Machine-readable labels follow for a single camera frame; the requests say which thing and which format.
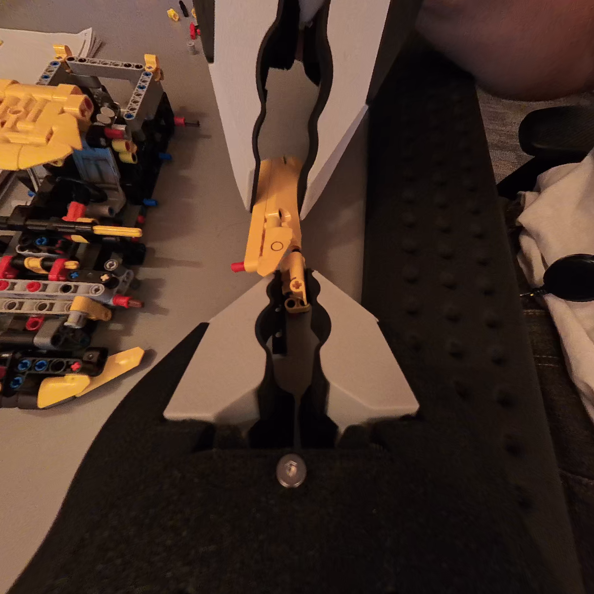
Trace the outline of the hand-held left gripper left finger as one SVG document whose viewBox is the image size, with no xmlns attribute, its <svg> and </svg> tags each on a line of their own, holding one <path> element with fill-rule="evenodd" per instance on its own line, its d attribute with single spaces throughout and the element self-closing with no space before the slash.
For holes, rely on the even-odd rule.
<svg viewBox="0 0 594 594">
<path fill-rule="evenodd" d="M 252 447 L 278 447 L 273 354 L 278 354 L 278 272 L 208 322 L 165 418 L 235 426 Z"/>
</svg>

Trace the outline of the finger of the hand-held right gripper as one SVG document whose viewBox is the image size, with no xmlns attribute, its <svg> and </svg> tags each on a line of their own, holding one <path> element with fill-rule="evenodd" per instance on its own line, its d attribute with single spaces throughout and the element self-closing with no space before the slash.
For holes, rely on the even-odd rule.
<svg viewBox="0 0 594 594">
<path fill-rule="evenodd" d="M 265 112 L 261 48 L 278 20 L 278 1 L 215 1 L 210 75 L 235 181 L 251 211 L 259 173 L 258 135 Z"/>
<path fill-rule="evenodd" d="M 318 148 L 300 210 L 305 219 L 321 196 L 363 116 L 390 1 L 330 1 L 325 38 L 332 80 L 316 121 Z"/>
</svg>

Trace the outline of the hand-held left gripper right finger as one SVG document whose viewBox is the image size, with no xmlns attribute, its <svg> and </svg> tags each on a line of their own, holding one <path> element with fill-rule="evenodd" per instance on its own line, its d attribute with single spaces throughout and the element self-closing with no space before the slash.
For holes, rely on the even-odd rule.
<svg viewBox="0 0 594 594">
<path fill-rule="evenodd" d="M 337 439 L 348 427 L 414 415 L 420 407 L 377 319 L 318 271 L 307 271 L 318 340 L 303 395 L 303 437 Z"/>
</svg>

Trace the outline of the yellow black brick subassembly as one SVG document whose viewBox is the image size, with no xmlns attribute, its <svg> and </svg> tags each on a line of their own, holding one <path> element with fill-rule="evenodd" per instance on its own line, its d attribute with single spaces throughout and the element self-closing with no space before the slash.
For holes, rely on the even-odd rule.
<svg viewBox="0 0 594 594">
<path fill-rule="evenodd" d="M 299 249 L 293 249 L 282 259 L 279 275 L 278 287 L 275 288 L 274 294 L 271 348 L 273 355 L 286 355 L 286 316 L 301 315 L 310 310 L 305 260 Z"/>
</svg>

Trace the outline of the yellow wheel arch panel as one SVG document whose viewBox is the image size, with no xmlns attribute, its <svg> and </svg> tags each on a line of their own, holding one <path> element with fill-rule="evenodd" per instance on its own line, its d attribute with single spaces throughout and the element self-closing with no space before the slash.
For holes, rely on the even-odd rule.
<svg viewBox="0 0 594 594">
<path fill-rule="evenodd" d="M 298 214 L 298 180 L 302 162 L 295 157 L 279 157 L 261 163 L 256 188 L 256 202 L 251 212 L 248 241 L 243 261 L 246 272 L 257 273 L 266 226 L 290 226 L 292 249 L 301 248 L 301 224 Z"/>
</svg>

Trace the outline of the small yellow curved panel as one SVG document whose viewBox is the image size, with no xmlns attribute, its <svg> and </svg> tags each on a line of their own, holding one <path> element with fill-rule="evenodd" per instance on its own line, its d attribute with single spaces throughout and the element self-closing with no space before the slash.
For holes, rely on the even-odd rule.
<svg viewBox="0 0 594 594">
<path fill-rule="evenodd" d="M 266 277 L 277 271 L 292 243 L 293 230 L 290 226 L 266 226 L 256 272 Z"/>
</svg>

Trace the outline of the instruction booklet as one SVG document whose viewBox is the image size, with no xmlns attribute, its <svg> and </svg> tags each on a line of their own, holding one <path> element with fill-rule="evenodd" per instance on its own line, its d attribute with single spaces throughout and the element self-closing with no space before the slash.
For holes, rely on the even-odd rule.
<svg viewBox="0 0 594 594">
<path fill-rule="evenodd" d="M 92 58 L 101 45 L 93 28 L 79 33 L 42 33 L 1 29 L 1 79 L 34 84 L 55 57 L 54 45 L 66 45 L 74 55 Z"/>
</svg>

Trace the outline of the grey desk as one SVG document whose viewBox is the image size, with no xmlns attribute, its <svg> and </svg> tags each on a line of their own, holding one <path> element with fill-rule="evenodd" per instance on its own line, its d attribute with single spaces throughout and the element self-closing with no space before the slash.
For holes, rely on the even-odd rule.
<svg viewBox="0 0 594 594">
<path fill-rule="evenodd" d="M 97 55 L 141 62 L 156 54 L 174 113 L 199 128 L 177 128 L 144 228 L 139 272 L 145 308 L 123 312 L 97 332 L 115 352 L 142 347 L 143 363 L 81 398 L 45 411 L 1 411 L 1 593 L 10 590 L 55 522 L 81 461 L 128 392 L 194 328 L 257 281 L 230 264 L 245 252 L 249 214 L 236 186 L 200 39 L 188 49 L 189 19 L 177 1 L 1 1 L 1 27 L 43 32 L 92 27 Z"/>
</svg>

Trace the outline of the pile of small coloured pins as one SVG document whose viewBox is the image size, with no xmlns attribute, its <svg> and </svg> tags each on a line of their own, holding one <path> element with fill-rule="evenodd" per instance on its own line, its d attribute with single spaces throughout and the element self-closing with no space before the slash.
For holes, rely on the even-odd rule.
<svg viewBox="0 0 594 594">
<path fill-rule="evenodd" d="M 173 22 L 178 22 L 183 17 L 188 20 L 189 37 L 195 41 L 200 36 L 201 30 L 197 21 L 196 9 L 189 7 L 189 1 L 178 1 L 178 9 L 170 7 L 167 9 L 167 17 Z"/>
</svg>

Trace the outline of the black perforated foam pad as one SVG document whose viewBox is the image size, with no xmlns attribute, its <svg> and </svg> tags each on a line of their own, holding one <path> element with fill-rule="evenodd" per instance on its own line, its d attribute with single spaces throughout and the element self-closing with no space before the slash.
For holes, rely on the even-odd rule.
<svg viewBox="0 0 594 594">
<path fill-rule="evenodd" d="M 417 36 L 369 116 L 362 304 L 502 464 L 564 593 L 584 593 L 473 78 Z"/>
</svg>

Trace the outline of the black office chair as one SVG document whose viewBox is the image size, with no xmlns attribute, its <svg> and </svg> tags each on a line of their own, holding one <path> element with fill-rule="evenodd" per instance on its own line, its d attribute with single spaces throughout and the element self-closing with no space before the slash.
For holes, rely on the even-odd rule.
<svg viewBox="0 0 594 594">
<path fill-rule="evenodd" d="M 553 167 L 578 163 L 593 148 L 593 108 L 559 106 L 534 110 L 521 122 L 519 145 L 532 157 L 498 185 L 500 197 L 515 200 L 531 191 L 537 177 Z"/>
</svg>

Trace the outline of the partly built yellow toy car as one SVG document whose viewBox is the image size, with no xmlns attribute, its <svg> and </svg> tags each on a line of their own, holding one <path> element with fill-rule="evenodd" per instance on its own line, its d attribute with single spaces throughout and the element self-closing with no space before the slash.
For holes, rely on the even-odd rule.
<svg viewBox="0 0 594 594">
<path fill-rule="evenodd" d="M 93 344 L 134 294 L 147 209 L 174 127 L 156 55 L 101 61 L 54 45 L 34 84 L 1 80 L 1 409 L 43 410 L 135 369 L 145 351 Z"/>
</svg>

